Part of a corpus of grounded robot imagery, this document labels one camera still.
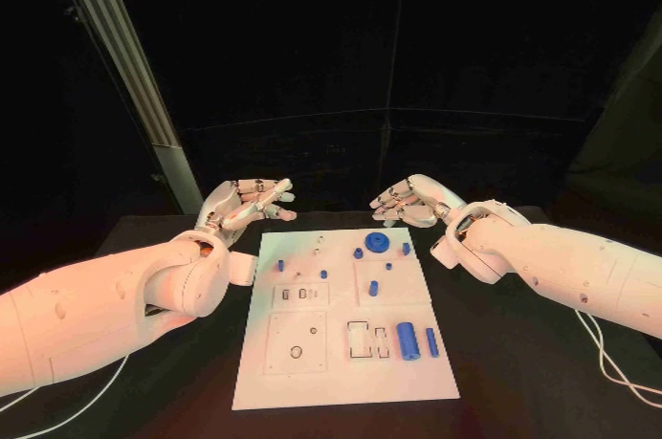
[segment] black table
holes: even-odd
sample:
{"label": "black table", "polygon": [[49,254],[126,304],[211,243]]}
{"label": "black table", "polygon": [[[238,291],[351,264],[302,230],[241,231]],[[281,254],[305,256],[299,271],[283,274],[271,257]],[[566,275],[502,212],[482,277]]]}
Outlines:
{"label": "black table", "polygon": [[[531,219],[537,209],[521,209]],[[192,216],[126,217],[98,255],[160,243]],[[377,228],[367,212],[305,213],[251,224],[234,250],[258,254],[263,231]],[[574,312],[508,275],[495,285],[429,254],[444,227],[413,229],[459,400],[232,411],[251,288],[231,286],[206,318],[134,353],[97,404],[46,437],[662,437],[662,411],[609,382]],[[600,321],[609,352],[639,384],[662,386],[662,361],[642,334]],[[117,363],[42,388],[0,414],[0,437],[59,423],[88,403]]]}

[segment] white robotic arm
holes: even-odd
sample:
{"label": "white robotic arm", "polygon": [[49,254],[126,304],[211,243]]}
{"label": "white robotic arm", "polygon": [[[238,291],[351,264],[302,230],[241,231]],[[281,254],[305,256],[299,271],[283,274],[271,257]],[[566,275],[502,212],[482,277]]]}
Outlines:
{"label": "white robotic arm", "polygon": [[414,175],[372,201],[374,218],[446,234],[431,254],[486,283],[515,272],[541,295],[662,339],[662,258],[600,236],[531,224],[505,204],[466,205],[434,180]]}
{"label": "white robotic arm", "polygon": [[256,257],[228,248],[250,222],[292,220],[290,180],[225,182],[196,229],[173,241],[69,265],[0,296],[0,396],[117,361],[253,284]]}

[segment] dark wall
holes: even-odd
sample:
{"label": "dark wall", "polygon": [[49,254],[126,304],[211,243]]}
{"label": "dark wall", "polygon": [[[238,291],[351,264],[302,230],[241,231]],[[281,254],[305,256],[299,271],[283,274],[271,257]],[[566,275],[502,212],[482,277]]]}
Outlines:
{"label": "dark wall", "polygon": [[170,191],[71,0],[31,0],[6,111],[0,292],[90,256],[126,214],[176,213]]}
{"label": "dark wall", "polygon": [[658,0],[126,3],[204,193],[290,176],[310,210],[414,172],[544,205]]}

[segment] white pegboard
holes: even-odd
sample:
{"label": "white pegboard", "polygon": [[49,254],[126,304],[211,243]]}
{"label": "white pegboard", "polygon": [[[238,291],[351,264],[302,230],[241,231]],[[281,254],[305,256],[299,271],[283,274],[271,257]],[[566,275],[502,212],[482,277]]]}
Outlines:
{"label": "white pegboard", "polygon": [[[391,240],[384,253],[365,248],[374,231]],[[410,244],[408,255],[403,243]],[[362,259],[355,248],[362,248]],[[380,283],[377,296],[368,293],[371,280]],[[404,321],[414,324],[421,349],[414,361],[400,354],[395,326]],[[427,327],[439,358],[430,355]],[[457,397],[408,229],[267,233],[234,410]]]}

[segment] white cable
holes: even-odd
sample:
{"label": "white cable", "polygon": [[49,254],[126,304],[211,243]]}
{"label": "white cable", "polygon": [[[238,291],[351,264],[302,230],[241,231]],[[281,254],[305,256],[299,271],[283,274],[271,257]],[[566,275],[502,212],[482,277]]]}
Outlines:
{"label": "white cable", "polygon": [[[590,314],[586,314],[590,318],[590,320],[593,321],[593,324],[596,326],[596,329],[597,329],[597,335],[599,337],[596,337],[596,335],[593,334],[593,331],[589,327],[589,325],[586,324],[586,321],[583,320],[583,315],[580,314],[580,311],[576,310],[576,314],[577,314],[577,318],[580,318],[580,321],[583,322],[583,327],[586,328],[586,330],[589,331],[589,334],[593,338],[593,341],[597,345],[597,348],[600,350],[600,353],[599,353],[599,362],[600,362],[600,370],[603,371],[603,375],[607,377],[609,380],[612,380],[615,383],[618,384],[625,384],[629,388],[630,388],[630,391],[635,393],[635,396],[638,396],[638,398],[646,403],[649,404],[651,406],[654,407],[658,407],[658,408],[662,408],[662,404],[656,404],[655,402],[649,401],[643,396],[642,394],[639,393],[639,390],[645,390],[645,391],[649,391],[655,394],[659,394],[662,395],[662,391],[659,389],[655,389],[655,388],[651,388],[648,386],[641,386],[639,384],[632,384],[630,381],[628,380],[628,377],[625,376],[623,372],[620,371],[616,363],[615,363],[615,360],[610,358],[610,355],[607,354],[607,352],[605,351],[605,338],[603,338],[603,331],[600,329],[600,325],[597,324],[597,321],[596,319],[593,318],[593,316]],[[620,376],[622,380],[613,378],[609,374],[607,374],[607,371],[605,370],[605,359],[607,359],[607,361],[610,362],[616,372],[618,372],[618,375]]]}
{"label": "white cable", "polygon": [[22,401],[39,387],[32,388],[22,396],[19,396],[6,406],[0,407],[0,412],[5,412],[19,401]]}
{"label": "white cable", "polygon": [[87,406],[58,425],[54,427],[43,429],[42,431],[33,432],[32,434],[26,434],[25,436],[18,437],[16,439],[29,439],[31,437],[41,436],[42,434],[46,434],[48,432],[52,432],[55,429],[67,425],[90,408],[90,406],[97,402],[97,400],[101,398],[101,395],[107,392],[108,387],[111,386],[114,379],[120,375],[121,368],[124,367],[124,363],[127,362],[129,355],[124,357],[124,360],[121,360],[121,365],[117,367],[117,370],[114,372],[113,378],[110,379],[107,385],[104,386],[104,389],[100,391],[100,394],[94,397],[94,399],[87,403]]}

